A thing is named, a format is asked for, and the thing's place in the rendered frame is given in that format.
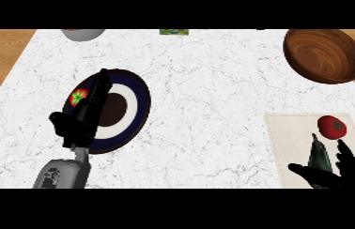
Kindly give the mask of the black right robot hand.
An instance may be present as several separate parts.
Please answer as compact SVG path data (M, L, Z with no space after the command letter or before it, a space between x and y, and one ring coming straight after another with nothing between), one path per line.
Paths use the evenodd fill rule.
M336 165L340 170L339 175L296 163L289 164L289 170L309 183L315 183L332 190L352 190L355 189L355 155L345 141L339 140L337 143L339 153L336 156L339 161Z

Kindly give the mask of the red tomato with green star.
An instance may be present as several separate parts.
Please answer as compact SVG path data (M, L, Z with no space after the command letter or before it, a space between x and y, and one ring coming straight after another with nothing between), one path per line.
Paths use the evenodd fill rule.
M79 105L82 99L85 99L89 95L89 90L86 88L79 88L74 90L70 96L70 104L73 107Z

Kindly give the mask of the brown wooden bowl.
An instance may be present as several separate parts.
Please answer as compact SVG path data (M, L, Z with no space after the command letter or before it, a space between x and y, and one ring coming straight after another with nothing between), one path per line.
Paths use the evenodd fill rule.
M355 81L355 29L290 29L283 52L296 73L321 84Z

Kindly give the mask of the grey bowl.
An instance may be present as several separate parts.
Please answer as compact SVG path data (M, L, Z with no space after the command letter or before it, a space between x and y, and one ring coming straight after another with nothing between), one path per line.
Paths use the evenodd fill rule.
M62 33L73 41L89 41L104 33L104 29L62 29Z

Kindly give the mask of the dark blue ringed plate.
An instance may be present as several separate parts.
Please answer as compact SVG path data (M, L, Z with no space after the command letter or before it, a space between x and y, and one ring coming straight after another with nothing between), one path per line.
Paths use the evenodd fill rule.
M147 121L151 96L144 79L126 69L110 69L107 101L101 111L90 154L104 154L124 146L139 133Z

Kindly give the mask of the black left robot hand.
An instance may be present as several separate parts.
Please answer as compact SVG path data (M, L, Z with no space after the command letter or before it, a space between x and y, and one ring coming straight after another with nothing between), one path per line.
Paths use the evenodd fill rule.
M49 119L55 134L64 138L67 148L89 147L95 140L101 121L101 111L113 87L108 69L102 69L92 83L89 95L79 101L71 114L53 112Z

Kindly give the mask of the dark eggplant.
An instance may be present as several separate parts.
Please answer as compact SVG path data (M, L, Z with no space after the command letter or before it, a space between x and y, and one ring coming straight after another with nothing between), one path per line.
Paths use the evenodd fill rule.
M311 168L312 175L317 172L323 173L333 172L326 146L320 141L317 134L312 134L312 146L309 152L308 167Z

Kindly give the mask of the beige placemat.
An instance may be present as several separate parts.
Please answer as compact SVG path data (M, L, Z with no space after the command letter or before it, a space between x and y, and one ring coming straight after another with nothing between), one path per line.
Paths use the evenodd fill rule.
M265 126L274 149L280 185L286 189L311 189L308 182L287 168L290 163L308 164L314 137L317 134L326 146L333 173L340 173L336 166L337 141L321 136L318 119L323 114L266 114Z

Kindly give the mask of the green printed box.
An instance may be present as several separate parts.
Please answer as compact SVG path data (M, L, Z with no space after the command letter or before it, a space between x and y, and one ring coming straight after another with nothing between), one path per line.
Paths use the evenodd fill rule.
M160 29L160 35L188 35L188 29Z

